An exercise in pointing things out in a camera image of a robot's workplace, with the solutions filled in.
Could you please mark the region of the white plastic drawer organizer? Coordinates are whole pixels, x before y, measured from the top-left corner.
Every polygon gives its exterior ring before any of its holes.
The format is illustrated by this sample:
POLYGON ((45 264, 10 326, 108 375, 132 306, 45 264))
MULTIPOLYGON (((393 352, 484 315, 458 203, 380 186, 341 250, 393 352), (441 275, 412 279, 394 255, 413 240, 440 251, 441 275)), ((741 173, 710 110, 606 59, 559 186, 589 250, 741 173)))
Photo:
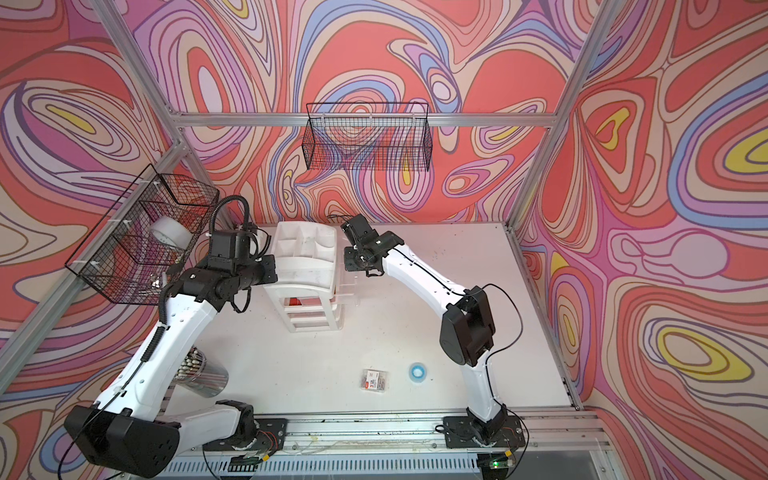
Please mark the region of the white plastic drawer organizer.
POLYGON ((269 253, 275 256, 278 281, 265 291, 286 329, 338 331, 342 307, 334 299, 338 238, 333 227, 307 221, 277 225, 269 253), (290 297, 309 298, 310 306, 287 306, 290 297))

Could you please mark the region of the clear plastic drawer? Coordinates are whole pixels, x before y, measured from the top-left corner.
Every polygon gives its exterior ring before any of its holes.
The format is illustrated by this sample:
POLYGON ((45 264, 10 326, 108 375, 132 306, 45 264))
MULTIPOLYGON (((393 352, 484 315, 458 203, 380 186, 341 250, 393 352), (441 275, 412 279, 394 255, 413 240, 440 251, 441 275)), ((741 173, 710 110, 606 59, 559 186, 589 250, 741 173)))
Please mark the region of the clear plastic drawer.
POLYGON ((358 306, 360 300, 359 275, 339 266, 335 276, 334 299, 343 305, 358 306))

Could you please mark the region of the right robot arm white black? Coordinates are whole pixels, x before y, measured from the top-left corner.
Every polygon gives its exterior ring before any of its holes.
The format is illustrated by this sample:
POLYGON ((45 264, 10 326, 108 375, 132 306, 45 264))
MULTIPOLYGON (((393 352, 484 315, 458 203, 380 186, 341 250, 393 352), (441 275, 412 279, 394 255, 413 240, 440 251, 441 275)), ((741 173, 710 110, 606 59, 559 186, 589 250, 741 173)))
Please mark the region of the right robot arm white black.
POLYGON ((427 265, 399 236, 371 227, 342 224, 350 245, 344 248, 344 267, 368 277, 390 276, 423 300, 440 320, 439 344, 462 371, 472 439, 489 445, 507 420, 505 406, 493 393, 487 361, 494 346, 496 326, 484 289, 467 289, 427 265))

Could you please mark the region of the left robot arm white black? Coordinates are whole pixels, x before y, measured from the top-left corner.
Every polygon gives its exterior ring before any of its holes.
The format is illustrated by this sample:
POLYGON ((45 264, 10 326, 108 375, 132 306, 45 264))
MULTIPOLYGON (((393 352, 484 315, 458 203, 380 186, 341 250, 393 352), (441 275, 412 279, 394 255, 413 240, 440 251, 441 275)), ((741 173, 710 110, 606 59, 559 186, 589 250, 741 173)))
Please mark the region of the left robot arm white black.
POLYGON ((174 457, 210 442, 245 448, 258 428, 251 405, 220 400, 191 413, 161 419, 168 387, 197 338, 240 291, 274 284, 275 258, 247 260, 234 270, 202 262, 168 284, 159 296, 159 319, 139 350, 89 406, 76 406, 64 428, 92 465, 152 478, 174 457))

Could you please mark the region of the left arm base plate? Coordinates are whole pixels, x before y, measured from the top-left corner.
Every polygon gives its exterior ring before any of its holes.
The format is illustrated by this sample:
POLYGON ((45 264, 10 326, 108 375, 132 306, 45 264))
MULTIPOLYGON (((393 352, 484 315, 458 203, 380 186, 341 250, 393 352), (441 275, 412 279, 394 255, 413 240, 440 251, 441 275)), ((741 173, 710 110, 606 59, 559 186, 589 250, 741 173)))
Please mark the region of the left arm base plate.
POLYGON ((236 432, 231 437, 203 445, 206 452, 275 453, 283 449, 288 426, 287 418, 256 418, 253 427, 236 432))

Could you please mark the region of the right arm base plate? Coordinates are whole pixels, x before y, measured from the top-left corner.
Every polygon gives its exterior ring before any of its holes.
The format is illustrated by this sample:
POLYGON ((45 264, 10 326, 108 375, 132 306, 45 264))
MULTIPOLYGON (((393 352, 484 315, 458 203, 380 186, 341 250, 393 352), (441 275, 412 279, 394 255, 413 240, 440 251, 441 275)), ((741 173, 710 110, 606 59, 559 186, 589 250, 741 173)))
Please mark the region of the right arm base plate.
POLYGON ((526 445, 525 429, 517 417, 502 415, 482 422, 466 415, 445 416, 436 430, 444 436, 449 449, 510 448, 526 445))

